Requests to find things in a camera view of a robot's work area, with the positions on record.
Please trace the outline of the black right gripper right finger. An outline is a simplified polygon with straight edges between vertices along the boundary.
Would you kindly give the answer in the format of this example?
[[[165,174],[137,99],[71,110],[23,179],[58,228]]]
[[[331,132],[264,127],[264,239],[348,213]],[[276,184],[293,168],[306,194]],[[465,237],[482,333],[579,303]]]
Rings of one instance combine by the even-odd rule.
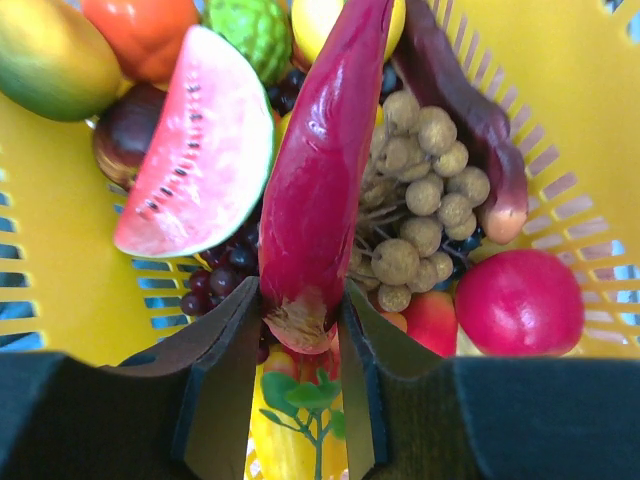
[[[414,479],[638,477],[637,361],[441,359]]]

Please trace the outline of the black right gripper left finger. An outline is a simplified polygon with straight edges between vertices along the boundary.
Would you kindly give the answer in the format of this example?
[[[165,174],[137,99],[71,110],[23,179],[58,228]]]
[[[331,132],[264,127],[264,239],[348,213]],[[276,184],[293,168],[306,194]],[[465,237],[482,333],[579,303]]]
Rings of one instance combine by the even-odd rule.
[[[258,281],[116,367],[1,357],[5,479],[240,479],[260,334]]]

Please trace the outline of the red chili pepper toy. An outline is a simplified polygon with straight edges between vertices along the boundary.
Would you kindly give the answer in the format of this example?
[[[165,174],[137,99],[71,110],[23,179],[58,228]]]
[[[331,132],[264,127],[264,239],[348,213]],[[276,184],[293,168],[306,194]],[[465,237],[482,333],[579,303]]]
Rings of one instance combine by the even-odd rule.
[[[336,332],[392,8],[343,7],[299,92],[263,197],[264,321],[299,353],[325,352]]]

